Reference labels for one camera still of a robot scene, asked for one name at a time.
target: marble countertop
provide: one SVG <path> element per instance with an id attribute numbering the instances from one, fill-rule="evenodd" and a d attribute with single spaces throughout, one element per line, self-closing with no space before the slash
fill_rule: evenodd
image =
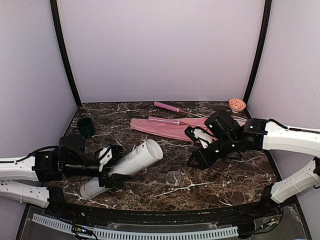
<path id="1" fill-rule="evenodd" d="M 210 116 L 214 111 L 230 111 L 226 102 L 174 102 L 175 107 Z M 153 106 L 153 102 L 86 103 L 74 117 L 67 135 L 83 117 L 93 119 L 96 135 L 86 140 L 86 152 L 95 152 L 109 144 L 122 145 L 126 152 L 147 138 L 159 143 L 164 157 L 134 176 L 134 179 L 102 193 L 91 200 L 80 195 L 80 187 L 90 177 L 70 177 L 46 183 L 63 189 L 69 203 L 85 206 L 141 211 L 185 211 L 235 206 L 256 202 L 266 185 L 276 182 L 267 156 L 260 151 L 242 153 L 241 159 L 218 160 L 212 167 L 199 170 L 187 166 L 200 145 L 146 134 L 130 129 L 133 118 L 187 118 L 188 115 Z M 244 113 L 236 116 L 245 118 Z M 168 184 L 166 174 L 177 171 L 178 185 Z"/>

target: white pipe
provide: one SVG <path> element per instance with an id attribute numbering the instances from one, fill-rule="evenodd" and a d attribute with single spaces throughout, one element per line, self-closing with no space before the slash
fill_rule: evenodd
<path id="1" fill-rule="evenodd" d="M 163 156 L 164 154 L 159 144 L 152 139 L 147 139 L 144 143 L 120 159 L 118 163 L 112 167 L 108 175 L 123 174 L 133 176 L 161 160 Z M 80 193 L 84 199 L 90 200 L 109 189 L 110 188 L 99 187 L 99 178 L 94 177 L 82 185 Z"/>

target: pink cloth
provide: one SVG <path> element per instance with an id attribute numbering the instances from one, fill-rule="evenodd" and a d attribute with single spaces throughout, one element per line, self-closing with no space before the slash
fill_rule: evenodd
<path id="1" fill-rule="evenodd" d="M 204 129 L 207 129 L 207 127 L 205 126 L 206 119 L 204 118 L 180 118 L 177 120 L 185 124 L 203 126 Z M 148 119 L 133 118 L 131 119 L 130 127 L 131 129 L 135 129 L 147 134 L 192 142 L 192 140 L 185 135 L 185 130 L 188 125 L 172 125 L 163 122 L 149 121 Z"/>

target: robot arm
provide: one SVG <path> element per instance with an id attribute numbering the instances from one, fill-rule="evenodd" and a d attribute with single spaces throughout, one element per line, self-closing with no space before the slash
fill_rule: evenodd
<path id="1" fill-rule="evenodd" d="M 315 158 L 287 179 L 267 186 L 262 194 L 262 202 L 268 200 L 275 205 L 280 204 L 289 197 L 320 184 L 319 130 L 288 127 L 273 119 L 257 118 L 251 118 L 244 126 L 240 126 L 226 111 L 214 113 L 204 124 L 218 140 L 197 149 L 188 161 L 189 166 L 206 169 L 218 159 L 236 151 L 285 150 L 310 154 Z M 193 129 L 189 126 L 185 134 L 190 137 Z"/>

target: dark green cup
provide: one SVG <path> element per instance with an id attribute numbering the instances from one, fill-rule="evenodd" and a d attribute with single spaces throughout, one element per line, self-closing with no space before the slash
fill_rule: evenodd
<path id="1" fill-rule="evenodd" d="M 90 117 L 81 118 L 76 123 L 76 127 L 73 129 L 73 133 L 76 134 L 75 131 L 78 130 L 85 139 L 89 139 L 96 134 L 94 123 Z"/>

